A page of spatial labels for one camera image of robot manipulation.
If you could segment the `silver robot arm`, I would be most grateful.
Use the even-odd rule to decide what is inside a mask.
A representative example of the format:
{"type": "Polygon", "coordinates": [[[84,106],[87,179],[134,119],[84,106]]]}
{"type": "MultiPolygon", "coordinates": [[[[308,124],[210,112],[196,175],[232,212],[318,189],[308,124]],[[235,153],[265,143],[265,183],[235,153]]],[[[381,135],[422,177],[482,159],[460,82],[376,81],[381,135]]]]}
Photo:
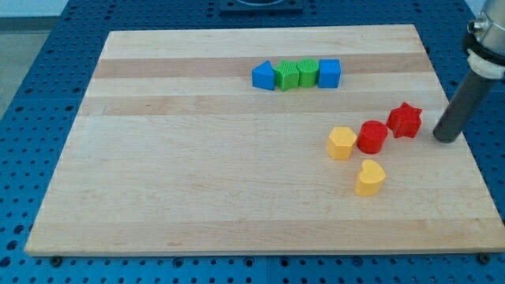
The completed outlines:
{"type": "Polygon", "coordinates": [[[481,77],[504,77],[504,0],[487,0],[462,42],[470,68],[481,77]]]}

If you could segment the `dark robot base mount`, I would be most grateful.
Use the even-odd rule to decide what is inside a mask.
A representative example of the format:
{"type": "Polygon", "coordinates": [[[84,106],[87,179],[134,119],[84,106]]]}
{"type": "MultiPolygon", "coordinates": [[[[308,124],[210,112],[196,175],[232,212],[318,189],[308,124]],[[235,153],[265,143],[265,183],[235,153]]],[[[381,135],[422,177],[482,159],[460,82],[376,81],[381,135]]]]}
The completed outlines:
{"type": "Polygon", "coordinates": [[[300,12],[303,0],[218,0],[220,13],[300,12]]]}

